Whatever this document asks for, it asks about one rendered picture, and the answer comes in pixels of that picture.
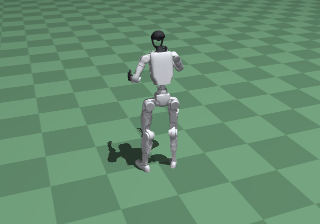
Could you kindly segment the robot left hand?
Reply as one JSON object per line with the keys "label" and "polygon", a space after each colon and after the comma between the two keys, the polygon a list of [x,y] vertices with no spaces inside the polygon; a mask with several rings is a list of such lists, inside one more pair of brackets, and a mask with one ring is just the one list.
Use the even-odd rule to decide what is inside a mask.
{"label": "robot left hand", "polygon": [[133,75],[131,74],[131,70],[129,70],[129,72],[128,72],[128,80],[129,81],[131,81],[131,76],[133,76]]}

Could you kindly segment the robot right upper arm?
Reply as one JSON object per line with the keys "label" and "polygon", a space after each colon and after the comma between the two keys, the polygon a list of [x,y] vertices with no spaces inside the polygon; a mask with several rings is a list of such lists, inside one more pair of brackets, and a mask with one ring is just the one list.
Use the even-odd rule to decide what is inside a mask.
{"label": "robot right upper arm", "polygon": [[180,56],[175,52],[171,52],[173,57],[173,62],[175,63],[175,69],[179,72],[184,69]]}

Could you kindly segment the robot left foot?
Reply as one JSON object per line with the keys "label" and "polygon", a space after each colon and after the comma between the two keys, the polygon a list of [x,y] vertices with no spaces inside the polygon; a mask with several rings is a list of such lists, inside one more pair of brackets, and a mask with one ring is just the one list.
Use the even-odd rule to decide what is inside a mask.
{"label": "robot left foot", "polygon": [[137,159],[137,160],[135,161],[135,163],[136,163],[136,165],[137,165],[139,168],[143,169],[145,172],[150,172],[150,170],[151,170],[150,166],[147,165],[147,164],[145,164],[145,166],[142,165],[142,160]]}

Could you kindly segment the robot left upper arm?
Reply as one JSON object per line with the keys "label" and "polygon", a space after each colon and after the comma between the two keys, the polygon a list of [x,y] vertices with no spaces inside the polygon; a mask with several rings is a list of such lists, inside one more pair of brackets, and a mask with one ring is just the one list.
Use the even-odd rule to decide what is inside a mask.
{"label": "robot left upper arm", "polygon": [[140,79],[141,79],[140,75],[144,70],[145,64],[148,63],[149,61],[150,61],[150,54],[143,55],[140,57],[138,65],[136,67],[134,77],[132,79],[133,82],[136,82],[136,83],[140,82]]}

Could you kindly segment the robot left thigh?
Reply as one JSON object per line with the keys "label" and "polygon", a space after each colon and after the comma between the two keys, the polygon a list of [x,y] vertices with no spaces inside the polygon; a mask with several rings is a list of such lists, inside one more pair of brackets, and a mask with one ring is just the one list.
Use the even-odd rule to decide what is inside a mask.
{"label": "robot left thigh", "polygon": [[155,97],[145,99],[142,105],[142,113],[141,113],[141,128],[142,133],[148,133],[149,134],[149,141],[152,141],[154,139],[154,133],[151,131],[151,120],[152,120],[152,111],[156,105],[156,99]]}

